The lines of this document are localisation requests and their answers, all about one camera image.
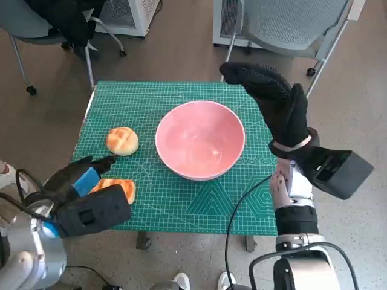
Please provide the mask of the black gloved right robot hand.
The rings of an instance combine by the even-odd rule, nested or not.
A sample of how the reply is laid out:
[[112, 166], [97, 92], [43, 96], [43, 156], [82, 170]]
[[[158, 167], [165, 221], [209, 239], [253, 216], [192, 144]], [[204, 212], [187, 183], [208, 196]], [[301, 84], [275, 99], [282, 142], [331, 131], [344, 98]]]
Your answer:
[[261, 64], [225, 62], [224, 81], [241, 85], [257, 103], [273, 141], [294, 148], [307, 139], [308, 101], [301, 84], [290, 85], [274, 69]]

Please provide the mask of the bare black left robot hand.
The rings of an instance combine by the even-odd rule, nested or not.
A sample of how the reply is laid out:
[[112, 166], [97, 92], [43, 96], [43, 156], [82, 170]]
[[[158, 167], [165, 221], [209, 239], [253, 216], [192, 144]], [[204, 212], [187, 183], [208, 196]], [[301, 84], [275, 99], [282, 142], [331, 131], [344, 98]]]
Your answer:
[[56, 172], [43, 185], [43, 194], [56, 204], [63, 204], [86, 196], [101, 180], [101, 175], [110, 171], [116, 155], [93, 160], [86, 156]]

